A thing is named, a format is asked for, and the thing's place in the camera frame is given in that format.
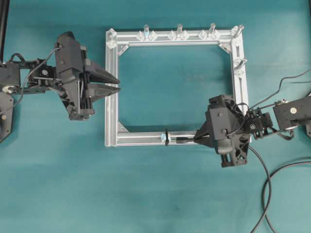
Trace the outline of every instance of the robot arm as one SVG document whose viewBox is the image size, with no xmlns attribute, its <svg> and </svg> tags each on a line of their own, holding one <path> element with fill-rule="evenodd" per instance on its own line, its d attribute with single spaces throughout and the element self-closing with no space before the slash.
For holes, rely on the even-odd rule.
<svg viewBox="0 0 311 233">
<path fill-rule="evenodd" d="M 86 56 L 86 47 L 75 40 L 72 32 L 61 34 L 55 43 L 56 66 L 47 65 L 42 59 L 25 61 L 20 54 L 12 55 L 11 59 L 0 67 L 0 111 L 7 109 L 12 103 L 9 95 L 37 94 L 54 90 L 58 93 L 70 120 L 87 120 L 95 114 L 93 102 L 112 95 L 120 89 L 108 86 L 105 83 L 119 84 L 119 80 L 108 73 L 104 68 L 89 60 Z M 21 61 L 13 61 L 14 56 Z M 22 88 L 20 83 L 21 69 L 36 69 L 28 78 L 27 87 Z M 3 132 L 12 118 L 6 111 L 5 122 L 2 119 Z M 0 140 L 7 135 L 0 135 Z"/>
<path fill-rule="evenodd" d="M 270 114 L 261 112 L 269 106 L 274 106 L 279 130 L 273 128 Z M 256 140 L 274 134 L 291 140 L 294 137 L 294 128 L 310 125 L 309 106 L 311 97 L 291 102 L 281 100 L 262 108 L 248 110 L 243 115 L 233 96 L 220 95 L 209 100 L 207 120 L 194 136 L 194 142 L 215 148 L 216 153 L 221 156 L 222 167 L 243 165 L 247 163 L 251 135 Z"/>
</svg>

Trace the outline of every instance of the wire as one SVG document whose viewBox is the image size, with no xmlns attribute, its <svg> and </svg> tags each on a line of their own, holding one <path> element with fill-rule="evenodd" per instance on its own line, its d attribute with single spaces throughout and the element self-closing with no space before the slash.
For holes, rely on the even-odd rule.
<svg viewBox="0 0 311 233">
<path fill-rule="evenodd" d="M 20 59 L 21 62 L 25 62 L 25 59 L 24 59 L 23 55 L 21 55 L 20 53 L 14 53 L 14 54 L 11 56 L 9 62 L 12 62 L 12 61 L 14 60 L 14 57 L 15 57 L 15 56 L 18 57 L 18 58 Z"/>
<path fill-rule="evenodd" d="M 20 98 L 18 99 L 18 101 L 17 101 L 15 104 L 13 104 L 13 106 L 11 106 L 11 107 L 9 107 L 9 108 L 7 108 L 7 109 L 1 111 L 1 112 L 0 112 L 0 115 L 3 114 L 3 113 L 5 113 L 5 112 L 7 112 L 7 111 L 9 111 L 9 110 L 11 110 L 12 108 L 14 108 L 16 105 L 18 105 L 18 104 L 21 102 L 21 100 L 23 99 L 23 96 L 24 96 L 24 88 L 25 88 L 26 82 L 28 81 L 28 78 L 30 77 L 30 75 L 32 75 L 37 69 L 39 69 L 43 64 L 45 64 L 45 63 L 50 59 L 50 57 L 52 56 L 52 54 L 53 54 L 56 50 L 59 50 L 59 48 L 53 49 L 53 50 L 50 52 L 50 54 L 48 55 L 48 57 L 47 57 L 45 60 L 43 60 L 43 62 L 41 62 L 37 67 L 35 67 L 33 70 L 31 70 L 31 71 L 27 74 L 27 76 L 26 76 L 25 79 L 24 79 L 23 86 L 21 87 Z"/>
<path fill-rule="evenodd" d="M 286 169 L 286 168 L 288 168 L 288 167 L 300 166 L 300 165 L 306 165 L 306 164 L 311 164 L 311 161 L 297 162 L 297 163 L 291 163 L 291 164 L 287 164 L 287 165 L 281 166 L 280 168 L 278 168 L 277 170 L 275 170 L 274 172 L 271 173 L 270 179 L 271 179 L 272 177 L 274 177 L 279 171 L 284 170 L 284 169 Z M 265 182 L 265 184 L 264 184 L 264 186 L 263 186 L 263 188 L 262 188 L 262 193 L 261 193 L 261 203 L 262 203 L 263 209 L 266 209 L 264 196 L 265 196 L 265 192 L 266 192 L 267 182 L 268 182 L 268 181 L 266 180 L 266 182 Z M 269 217 L 266 215 L 265 218 L 266 218 L 266 221 L 267 221 L 267 223 L 268 223 L 270 229 L 271 229 L 274 233 L 277 233 L 277 231 L 275 230 L 275 228 L 272 226 Z"/>
<path fill-rule="evenodd" d="M 270 179 L 270 175 L 269 175 L 269 171 L 267 169 L 267 166 L 266 164 L 264 163 L 262 157 L 259 155 L 259 153 L 252 147 L 249 147 L 249 149 L 257 156 L 257 158 L 260 160 L 265 172 L 266 172 L 266 175 L 267 175 L 267 182 L 269 184 L 269 197 L 268 197 L 268 201 L 267 201 L 267 204 L 265 206 L 265 208 L 263 208 L 263 213 L 260 217 L 260 219 L 258 220 L 257 224 L 255 225 L 255 227 L 252 229 L 251 233 L 254 233 L 257 228 L 259 227 L 259 225 L 262 223 L 263 221 L 263 218 L 266 216 L 266 213 L 267 213 L 267 210 L 269 208 L 269 204 L 270 204 L 270 201 L 271 201 L 271 195 L 272 195 L 272 186 L 271 186 L 271 179 Z"/>
<path fill-rule="evenodd" d="M 257 105 L 262 104 L 263 102 L 266 102 L 266 101 L 267 101 L 268 99 L 270 99 L 272 96 L 274 96 L 274 95 L 276 95 L 277 93 L 279 93 L 280 90 L 281 90 L 282 83 L 283 83 L 283 81 L 284 81 L 285 79 L 295 79 L 295 78 L 299 78 L 299 77 L 305 75 L 306 73 L 308 73 L 309 71 L 311 71 L 311 69 L 308 69 L 308 70 L 306 70 L 305 72 L 303 72 L 303 73 L 301 73 L 301 74 L 298 74 L 298 75 L 296 75 L 296 76 L 290 76 L 290 77 L 284 77 L 284 78 L 282 78 L 281 81 L 280 81 L 280 84 L 279 84 L 279 86 L 278 86 L 278 90 L 277 90 L 275 93 L 269 95 L 269 96 L 268 96 L 267 98 L 265 98 L 264 100 L 259 101 L 258 103 L 256 103 L 256 104 L 253 105 L 252 107 L 250 107 L 250 109 L 253 109 L 253 108 L 256 107 Z"/>
<path fill-rule="evenodd" d="M 235 104 L 234 106 L 238 106 L 238 105 L 245 105 L 245 106 L 247 106 L 247 111 L 249 110 L 248 105 L 246 103 L 244 103 L 244 102 L 239 103 L 239 104 Z M 242 124 L 238 128 L 236 128 L 234 131 L 232 131 L 231 133 L 227 133 L 227 136 L 231 136 L 231 135 L 235 134 L 240 128 L 242 128 L 242 126 L 244 125 L 245 121 L 246 121 L 246 114 L 243 116 Z"/>
</svg>

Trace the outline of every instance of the metal bracket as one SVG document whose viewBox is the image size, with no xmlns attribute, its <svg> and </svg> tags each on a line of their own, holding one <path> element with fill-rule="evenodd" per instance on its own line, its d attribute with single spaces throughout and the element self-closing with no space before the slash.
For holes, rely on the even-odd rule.
<svg viewBox="0 0 311 233">
<path fill-rule="evenodd" d="M 12 107 L 14 99 L 4 92 L 0 92 L 0 111 Z M 0 142 L 12 132 L 13 108 L 0 115 Z"/>
<path fill-rule="evenodd" d="M 189 45 L 217 45 L 230 55 L 233 96 L 236 103 L 248 103 L 247 83 L 242 30 L 244 26 L 235 26 L 229 30 L 217 30 L 212 23 L 208 29 L 185 30 L 182 24 L 176 30 L 156 31 L 145 25 L 143 30 L 136 32 L 116 32 L 109 29 L 106 32 L 106 70 L 118 79 L 119 57 L 130 47 L 145 46 L 189 46 Z M 118 93 L 105 99 L 105 146 L 142 146 L 165 145 L 165 132 L 129 132 L 119 122 Z M 240 106 L 246 113 L 246 106 Z M 176 138 L 189 138 L 186 143 L 194 144 L 191 139 L 196 131 L 168 132 L 170 145 L 179 144 Z"/>
</svg>

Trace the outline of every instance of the bolt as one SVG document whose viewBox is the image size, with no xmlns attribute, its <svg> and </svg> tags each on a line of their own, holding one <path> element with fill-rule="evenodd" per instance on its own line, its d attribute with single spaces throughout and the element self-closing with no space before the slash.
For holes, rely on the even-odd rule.
<svg viewBox="0 0 311 233">
<path fill-rule="evenodd" d="M 256 128 L 256 126 L 255 126 L 254 124 L 251 124 L 251 125 L 249 126 L 249 128 L 250 128 L 251 130 L 254 130 L 254 129 Z"/>
<path fill-rule="evenodd" d="M 149 37 L 149 26 L 147 24 L 144 26 L 144 34 L 145 38 L 147 39 Z"/>
<path fill-rule="evenodd" d="M 296 114 L 296 113 L 297 113 L 297 109 L 296 109 L 296 108 L 294 108 L 294 107 L 293 107 L 293 108 L 291 108 L 291 109 L 290 109 L 290 111 L 291 111 L 291 114 Z"/>
<path fill-rule="evenodd" d="M 245 65 L 246 62 L 247 62 L 247 59 L 242 58 L 240 63 L 234 68 L 234 70 L 241 69 Z"/>
<path fill-rule="evenodd" d="M 243 31 L 244 25 L 240 25 L 239 28 L 237 29 L 237 32 L 234 34 L 233 38 L 237 38 Z"/>
<path fill-rule="evenodd" d="M 183 24 L 180 23 L 177 25 L 177 38 L 180 38 L 182 31 L 183 31 Z"/>
<path fill-rule="evenodd" d="M 210 37 L 212 35 L 212 33 L 215 31 L 216 28 L 216 24 L 211 23 L 210 27 L 209 27 L 209 31 L 208 31 L 208 37 Z"/>
</svg>

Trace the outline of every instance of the screw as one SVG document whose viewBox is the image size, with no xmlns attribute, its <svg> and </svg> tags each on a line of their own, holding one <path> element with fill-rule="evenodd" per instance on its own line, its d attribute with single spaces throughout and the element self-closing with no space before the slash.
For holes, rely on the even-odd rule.
<svg viewBox="0 0 311 233">
<path fill-rule="evenodd" d="M 251 124 L 251 125 L 249 126 L 249 128 L 250 128 L 251 130 L 254 130 L 254 129 L 256 128 L 256 126 L 255 126 L 254 124 Z"/>
<path fill-rule="evenodd" d="M 212 33 L 215 31 L 215 28 L 216 28 L 216 24 L 211 23 L 209 30 L 208 30 L 208 37 L 210 37 L 212 35 Z"/>
<path fill-rule="evenodd" d="M 241 34 L 241 32 L 243 31 L 243 29 L 244 29 L 244 26 L 243 26 L 243 25 L 240 25 L 240 26 L 238 27 L 238 29 L 237 29 L 237 32 L 234 34 L 233 38 L 237 38 L 237 37 Z"/>
<path fill-rule="evenodd" d="M 179 23 L 177 25 L 177 38 L 180 38 L 182 31 L 183 31 L 183 25 L 182 23 Z"/>
<path fill-rule="evenodd" d="M 294 107 L 293 107 L 293 108 L 291 108 L 291 109 L 290 109 L 290 111 L 291 111 L 291 114 L 296 114 L 296 113 L 297 113 L 297 109 L 296 109 L 296 108 L 294 108 Z"/>
</svg>

